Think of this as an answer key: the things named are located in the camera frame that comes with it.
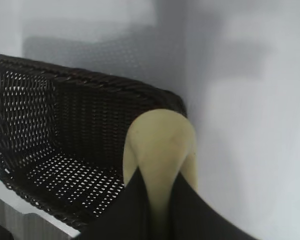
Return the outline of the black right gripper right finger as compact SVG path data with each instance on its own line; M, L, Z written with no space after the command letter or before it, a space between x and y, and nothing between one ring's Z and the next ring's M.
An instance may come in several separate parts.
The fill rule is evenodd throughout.
M170 221L174 240L253 240L213 210L179 173L170 200Z

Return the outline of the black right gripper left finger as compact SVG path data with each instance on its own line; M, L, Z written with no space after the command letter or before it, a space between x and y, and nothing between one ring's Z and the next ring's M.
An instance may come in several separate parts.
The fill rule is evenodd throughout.
M159 240L146 186L136 169L115 203L81 232L82 240Z

